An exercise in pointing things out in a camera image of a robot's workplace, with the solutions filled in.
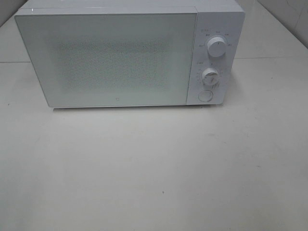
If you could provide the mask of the white round door button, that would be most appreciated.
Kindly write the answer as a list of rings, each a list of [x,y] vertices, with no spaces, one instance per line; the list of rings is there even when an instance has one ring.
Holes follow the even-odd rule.
[[[199,93],[198,99],[201,102],[210,102],[213,98],[213,92],[210,90],[204,90]]]

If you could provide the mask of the white timer knob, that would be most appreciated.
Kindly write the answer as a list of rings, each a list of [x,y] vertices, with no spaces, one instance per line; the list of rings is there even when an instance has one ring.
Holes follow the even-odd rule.
[[[218,71],[214,68],[207,68],[202,72],[202,82],[205,85],[213,86],[219,81]]]

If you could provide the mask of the white microwave door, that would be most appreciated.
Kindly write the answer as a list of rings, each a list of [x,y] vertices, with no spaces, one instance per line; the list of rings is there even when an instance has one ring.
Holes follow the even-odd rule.
[[[15,19],[50,107],[186,103],[194,13]]]

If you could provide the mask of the white microwave oven body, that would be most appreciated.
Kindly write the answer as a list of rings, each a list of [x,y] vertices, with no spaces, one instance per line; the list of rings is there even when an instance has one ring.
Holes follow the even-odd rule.
[[[234,0],[29,0],[17,11],[14,18],[19,15],[172,13],[196,14],[187,100],[182,105],[221,104],[228,88],[245,18],[243,9]],[[226,39],[227,47],[224,55],[215,58],[208,54],[206,43],[216,35]],[[213,86],[202,82],[202,72],[207,68],[218,71],[219,81]],[[210,102],[199,101],[198,95],[204,90],[213,92]]]

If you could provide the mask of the white upper power knob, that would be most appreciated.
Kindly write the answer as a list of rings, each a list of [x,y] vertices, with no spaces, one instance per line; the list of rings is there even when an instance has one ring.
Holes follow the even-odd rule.
[[[212,57],[220,57],[225,54],[227,41],[221,35],[211,37],[206,43],[208,54]]]

